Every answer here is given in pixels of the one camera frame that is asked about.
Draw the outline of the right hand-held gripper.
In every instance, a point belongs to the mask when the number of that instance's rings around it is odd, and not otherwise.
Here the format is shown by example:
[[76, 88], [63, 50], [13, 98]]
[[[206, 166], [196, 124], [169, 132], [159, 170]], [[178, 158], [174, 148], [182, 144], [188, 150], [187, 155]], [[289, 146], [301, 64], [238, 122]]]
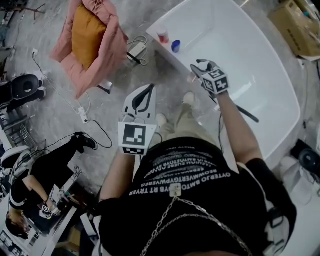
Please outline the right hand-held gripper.
[[215, 62], [207, 59], [197, 59], [196, 62], [198, 65], [190, 65], [191, 71], [209, 93], [219, 95], [229, 89], [227, 74]]

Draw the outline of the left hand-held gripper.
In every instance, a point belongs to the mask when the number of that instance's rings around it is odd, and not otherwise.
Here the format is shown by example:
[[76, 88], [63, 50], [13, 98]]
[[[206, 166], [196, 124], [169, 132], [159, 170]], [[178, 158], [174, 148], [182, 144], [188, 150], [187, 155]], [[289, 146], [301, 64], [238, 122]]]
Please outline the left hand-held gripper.
[[157, 88], [154, 84], [139, 87], [129, 94], [118, 122], [118, 145], [126, 155], [145, 156], [157, 129]]

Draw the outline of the white bathtub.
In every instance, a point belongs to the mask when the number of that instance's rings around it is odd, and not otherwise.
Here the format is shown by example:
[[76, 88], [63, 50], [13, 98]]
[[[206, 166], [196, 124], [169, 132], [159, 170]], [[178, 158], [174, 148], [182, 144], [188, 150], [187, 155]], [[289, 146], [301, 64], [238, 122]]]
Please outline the white bathtub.
[[[169, 42], [160, 43], [157, 27]], [[233, 0], [185, 0], [147, 29], [158, 52], [184, 76], [197, 59], [214, 61], [226, 71], [230, 97], [257, 117], [249, 119], [270, 168], [290, 145], [300, 106], [290, 78], [271, 43]], [[172, 42], [181, 41], [172, 52]]]

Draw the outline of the person's left forearm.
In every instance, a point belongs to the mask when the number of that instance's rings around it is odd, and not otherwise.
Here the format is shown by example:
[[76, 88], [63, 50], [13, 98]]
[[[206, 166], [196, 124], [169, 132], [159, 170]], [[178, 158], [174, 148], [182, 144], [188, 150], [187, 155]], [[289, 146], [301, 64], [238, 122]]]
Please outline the person's left forearm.
[[99, 201], [120, 198], [130, 187], [134, 178], [136, 158], [118, 150], [110, 165], [100, 190]]

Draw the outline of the person's left white shoe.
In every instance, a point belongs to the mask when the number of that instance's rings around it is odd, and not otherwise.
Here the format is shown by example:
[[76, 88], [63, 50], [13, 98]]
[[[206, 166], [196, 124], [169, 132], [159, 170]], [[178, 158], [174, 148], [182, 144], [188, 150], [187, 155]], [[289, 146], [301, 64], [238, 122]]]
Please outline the person's left white shoe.
[[167, 122], [167, 118], [163, 113], [158, 113], [156, 115], [156, 121], [159, 128], [163, 127]]

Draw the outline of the person's white shoe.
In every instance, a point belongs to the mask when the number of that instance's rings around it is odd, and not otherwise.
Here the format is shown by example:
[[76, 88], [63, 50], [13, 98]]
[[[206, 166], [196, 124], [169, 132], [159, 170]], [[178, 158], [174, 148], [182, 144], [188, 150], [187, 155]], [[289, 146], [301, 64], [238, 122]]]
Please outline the person's white shoe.
[[195, 94], [190, 91], [184, 95], [182, 103], [190, 105], [192, 107], [195, 104], [195, 100], [196, 100]]
[[156, 115], [156, 121], [159, 128], [163, 127], [167, 122], [167, 118], [163, 113], [158, 113]]

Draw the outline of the person's right white shoe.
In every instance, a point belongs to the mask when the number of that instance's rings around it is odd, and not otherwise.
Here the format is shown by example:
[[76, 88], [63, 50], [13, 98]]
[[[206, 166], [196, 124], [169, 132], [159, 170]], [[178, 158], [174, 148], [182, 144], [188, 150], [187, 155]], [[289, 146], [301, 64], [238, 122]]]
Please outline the person's right white shoe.
[[195, 104], [195, 100], [196, 100], [195, 94], [190, 91], [184, 95], [182, 103], [190, 105], [192, 107]]

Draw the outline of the person's beige trousers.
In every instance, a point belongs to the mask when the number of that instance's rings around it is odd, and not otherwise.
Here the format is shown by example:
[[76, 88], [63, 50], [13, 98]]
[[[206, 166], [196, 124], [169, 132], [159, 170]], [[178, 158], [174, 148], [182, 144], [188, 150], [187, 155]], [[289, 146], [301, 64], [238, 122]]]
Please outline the person's beige trousers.
[[182, 103], [175, 114], [173, 124], [166, 122], [161, 126], [159, 134], [163, 141], [176, 138], [196, 138], [217, 145], [209, 132], [201, 126], [193, 116], [193, 109], [189, 104]]

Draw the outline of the red bottle with white cap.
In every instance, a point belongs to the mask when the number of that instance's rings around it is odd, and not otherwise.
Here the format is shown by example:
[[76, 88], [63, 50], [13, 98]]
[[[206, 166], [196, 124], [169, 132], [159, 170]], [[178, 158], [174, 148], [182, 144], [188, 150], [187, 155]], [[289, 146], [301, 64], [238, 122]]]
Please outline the red bottle with white cap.
[[158, 26], [156, 33], [161, 44], [167, 44], [170, 41], [168, 30], [165, 27]]

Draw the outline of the pink padded lounge chair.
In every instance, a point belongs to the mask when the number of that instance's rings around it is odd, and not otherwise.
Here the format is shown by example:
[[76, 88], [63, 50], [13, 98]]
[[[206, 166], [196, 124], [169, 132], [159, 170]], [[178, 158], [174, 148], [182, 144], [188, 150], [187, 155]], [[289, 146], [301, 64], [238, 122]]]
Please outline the pink padded lounge chair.
[[[87, 69], [76, 57], [72, 46], [72, 29], [80, 5], [106, 25], [97, 48], [97, 58]], [[69, 0], [63, 29], [50, 58], [61, 64], [74, 84], [75, 98], [79, 99], [88, 89], [109, 79], [120, 63], [127, 59], [127, 42], [128, 37], [120, 26], [116, 7], [110, 0]]]

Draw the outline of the orange cushion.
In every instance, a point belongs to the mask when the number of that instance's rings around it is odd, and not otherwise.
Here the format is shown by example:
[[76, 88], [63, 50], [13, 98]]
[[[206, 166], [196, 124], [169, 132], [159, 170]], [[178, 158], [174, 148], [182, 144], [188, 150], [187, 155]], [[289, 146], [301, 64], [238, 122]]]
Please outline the orange cushion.
[[107, 26], [83, 4], [77, 7], [71, 31], [72, 52], [85, 70], [99, 56], [106, 29]]

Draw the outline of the brown cardboard box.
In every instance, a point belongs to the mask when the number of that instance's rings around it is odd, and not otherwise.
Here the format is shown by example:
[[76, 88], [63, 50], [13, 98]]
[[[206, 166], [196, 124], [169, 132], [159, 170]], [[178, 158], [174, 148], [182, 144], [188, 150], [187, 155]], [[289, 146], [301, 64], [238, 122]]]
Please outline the brown cardboard box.
[[278, 0], [268, 18], [295, 56], [320, 60], [320, 16], [307, 0]]

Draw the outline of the black shell backpack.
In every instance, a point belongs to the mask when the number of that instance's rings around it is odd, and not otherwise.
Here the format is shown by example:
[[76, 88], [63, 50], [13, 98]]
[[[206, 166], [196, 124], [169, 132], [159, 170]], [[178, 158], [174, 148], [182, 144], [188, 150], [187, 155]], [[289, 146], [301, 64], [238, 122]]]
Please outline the black shell backpack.
[[320, 175], [320, 155], [301, 139], [298, 139], [290, 154], [310, 173]]
[[43, 82], [34, 74], [25, 74], [11, 81], [11, 93], [14, 100], [22, 100], [33, 95]]

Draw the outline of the white shell backpack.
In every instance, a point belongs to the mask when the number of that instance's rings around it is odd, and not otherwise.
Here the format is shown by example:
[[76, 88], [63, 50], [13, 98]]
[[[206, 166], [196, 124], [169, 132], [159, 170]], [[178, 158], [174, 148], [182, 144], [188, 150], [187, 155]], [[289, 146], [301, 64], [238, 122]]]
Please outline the white shell backpack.
[[30, 170], [34, 158], [28, 146], [18, 146], [8, 149], [0, 159], [0, 167], [9, 170], [9, 174], [18, 177], [25, 170]]

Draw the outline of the brown coat stand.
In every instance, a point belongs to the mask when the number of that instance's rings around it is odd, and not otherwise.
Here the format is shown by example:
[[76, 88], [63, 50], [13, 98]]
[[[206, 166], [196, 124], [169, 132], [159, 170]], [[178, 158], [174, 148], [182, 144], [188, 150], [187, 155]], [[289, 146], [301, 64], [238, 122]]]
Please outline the brown coat stand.
[[40, 5], [37, 8], [30, 8], [28, 7], [29, 0], [16, 0], [16, 6], [14, 10], [16, 12], [22, 12], [22, 11], [30, 11], [33, 12], [34, 15], [36, 14], [45, 14], [44, 11], [42, 11], [42, 8], [46, 6], [46, 3]]

